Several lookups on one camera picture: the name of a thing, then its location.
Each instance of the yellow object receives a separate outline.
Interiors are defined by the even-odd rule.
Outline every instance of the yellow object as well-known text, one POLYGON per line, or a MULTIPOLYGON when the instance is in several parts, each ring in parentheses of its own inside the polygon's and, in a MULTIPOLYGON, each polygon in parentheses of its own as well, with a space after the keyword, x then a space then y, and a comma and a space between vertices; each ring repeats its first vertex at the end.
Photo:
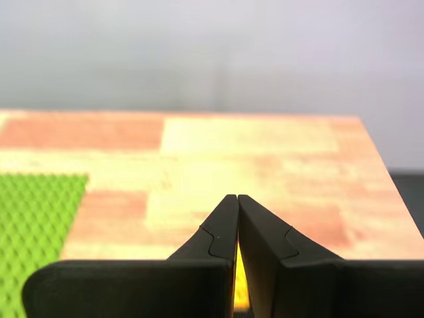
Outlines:
POLYGON ((246 274, 241 258, 240 246, 237 246, 236 284, 234 292, 234 311, 245 311, 250 307, 246 274))

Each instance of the wood grain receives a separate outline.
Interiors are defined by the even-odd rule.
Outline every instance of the wood grain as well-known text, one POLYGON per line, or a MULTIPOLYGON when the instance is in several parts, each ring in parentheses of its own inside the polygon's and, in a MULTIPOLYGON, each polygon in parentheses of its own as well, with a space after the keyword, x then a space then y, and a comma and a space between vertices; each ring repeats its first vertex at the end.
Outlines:
POLYGON ((62 258, 167 258, 228 193, 344 258, 424 257, 357 118, 11 114, 0 114, 0 172, 89 176, 62 258))

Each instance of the green lego baseplate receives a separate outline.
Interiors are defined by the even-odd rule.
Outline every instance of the green lego baseplate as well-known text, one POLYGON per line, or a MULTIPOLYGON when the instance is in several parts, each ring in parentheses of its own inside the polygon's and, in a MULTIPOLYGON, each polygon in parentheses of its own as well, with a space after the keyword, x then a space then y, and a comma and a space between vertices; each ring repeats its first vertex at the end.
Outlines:
POLYGON ((26 317, 21 290, 58 260, 87 176, 0 174, 0 318, 26 317))

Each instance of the gray wall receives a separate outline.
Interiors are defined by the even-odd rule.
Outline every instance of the gray wall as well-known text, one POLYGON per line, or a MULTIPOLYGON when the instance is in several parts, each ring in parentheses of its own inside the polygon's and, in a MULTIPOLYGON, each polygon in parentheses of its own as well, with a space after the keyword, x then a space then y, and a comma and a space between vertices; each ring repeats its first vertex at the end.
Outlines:
POLYGON ((0 1, 0 105, 359 115, 424 168, 422 0, 0 1))

